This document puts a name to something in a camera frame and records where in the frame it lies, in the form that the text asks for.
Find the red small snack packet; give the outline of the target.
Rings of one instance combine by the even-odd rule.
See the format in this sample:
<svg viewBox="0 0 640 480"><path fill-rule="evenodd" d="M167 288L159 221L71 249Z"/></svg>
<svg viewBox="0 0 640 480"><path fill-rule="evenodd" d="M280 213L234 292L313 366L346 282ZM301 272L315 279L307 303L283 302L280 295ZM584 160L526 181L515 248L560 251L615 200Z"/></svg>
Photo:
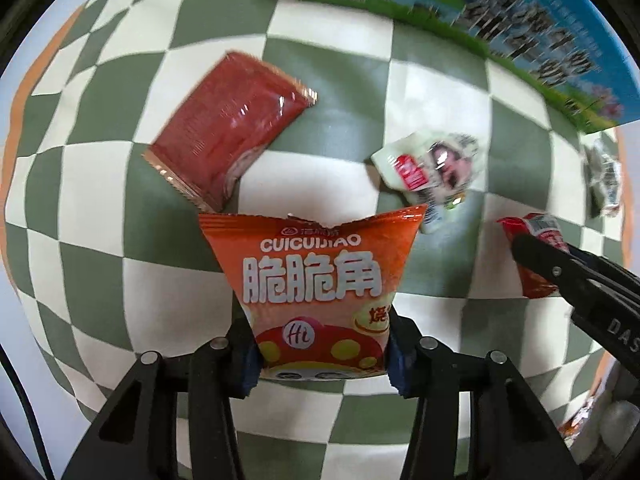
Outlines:
<svg viewBox="0 0 640 480"><path fill-rule="evenodd" d="M570 253L556 219L545 212L530 212L524 217L503 217L498 223L518 267L523 295L540 299L553 294L552 268L567 260L560 252Z"/></svg>

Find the orange cuicuijiao snack bag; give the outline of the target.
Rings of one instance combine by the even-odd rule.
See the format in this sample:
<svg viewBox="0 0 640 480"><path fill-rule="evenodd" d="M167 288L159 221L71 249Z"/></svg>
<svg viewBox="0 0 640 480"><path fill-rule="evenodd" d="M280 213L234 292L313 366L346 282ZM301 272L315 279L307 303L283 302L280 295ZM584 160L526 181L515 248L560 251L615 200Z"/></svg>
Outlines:
<svg viewBox="0 0 640 480"><path fill-rule="evenodd" d="M411 206L326 228L297 218L201 214L271 380L384 372L390 309L426 213Z"/></svg>

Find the clear wrapped small snack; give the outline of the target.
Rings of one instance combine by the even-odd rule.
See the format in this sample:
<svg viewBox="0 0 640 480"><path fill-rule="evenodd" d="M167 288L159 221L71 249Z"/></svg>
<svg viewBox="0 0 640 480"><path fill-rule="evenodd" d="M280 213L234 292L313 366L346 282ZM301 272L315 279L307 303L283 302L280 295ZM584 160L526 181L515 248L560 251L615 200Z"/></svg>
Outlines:
<svg viewBox="0 0 640 480"><path fill-rule="evenodd" d="M586 147L586 157L593 208L600 217L614 218L622 206L622 164L600 139Z"/></svg>

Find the green white checkered cloth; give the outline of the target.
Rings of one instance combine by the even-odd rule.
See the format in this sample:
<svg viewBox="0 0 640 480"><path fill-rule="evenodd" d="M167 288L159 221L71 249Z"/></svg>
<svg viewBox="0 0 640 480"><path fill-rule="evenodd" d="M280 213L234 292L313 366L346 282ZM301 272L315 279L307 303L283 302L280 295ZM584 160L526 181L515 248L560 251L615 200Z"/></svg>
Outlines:
<svg viewBox="0 0 640 480"><path fill-rule="evenodd" d="M60 474L142 352L178 356L223 333L233 295L191 204L143 159L229 50L318 92L243 177L230 210L326 224L401 206L370 165L426 127L485 145L454 218L418 236L401 314L451 349L500 349L556 422L587 401L603 352L559 297L528 300L499 226L534 210L578 247L622 261L620 219L587 210L587 138L496 62L386 18L296 0L70 0L40 20L1 81L6 261L29 325L1 339L21 366Z"/></svg>

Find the white small snack packet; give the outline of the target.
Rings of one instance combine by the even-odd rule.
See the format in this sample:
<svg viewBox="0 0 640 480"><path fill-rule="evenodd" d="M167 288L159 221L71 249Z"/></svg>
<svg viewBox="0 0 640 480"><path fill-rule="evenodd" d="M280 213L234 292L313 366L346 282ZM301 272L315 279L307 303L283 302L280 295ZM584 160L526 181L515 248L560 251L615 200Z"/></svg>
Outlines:
<svg viewBox="0 0 640 480"><path fill-rule="evenodd" d="M426 207L421 231L436 231L484 168L484 145L466 133L419 130L371 155L384 184Z"/></svg>

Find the blue green milk carton box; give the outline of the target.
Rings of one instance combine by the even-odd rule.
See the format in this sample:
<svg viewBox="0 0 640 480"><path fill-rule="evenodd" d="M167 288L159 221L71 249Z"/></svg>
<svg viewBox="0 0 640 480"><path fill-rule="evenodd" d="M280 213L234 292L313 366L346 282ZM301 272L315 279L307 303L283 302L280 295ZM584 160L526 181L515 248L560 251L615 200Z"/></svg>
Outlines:
<svg viewBox="0 0 640 480"><path fill-rule="evenodd" d="M590 0L306 0L382 14L454 41L538 90L585 132L639 117L639 75Z"/></svg>

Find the dark red flat packet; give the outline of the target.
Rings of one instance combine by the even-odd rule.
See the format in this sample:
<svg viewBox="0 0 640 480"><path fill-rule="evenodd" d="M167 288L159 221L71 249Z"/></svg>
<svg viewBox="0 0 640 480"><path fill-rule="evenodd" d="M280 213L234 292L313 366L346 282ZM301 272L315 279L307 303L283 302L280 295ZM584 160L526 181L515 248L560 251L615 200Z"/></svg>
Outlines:
<svg viewBox="0 0 640 480"><path fill-rule="evenodd" d="M221 212L242 174L317 100L279 67L228 51L143 158L199 210Z"/></svg>

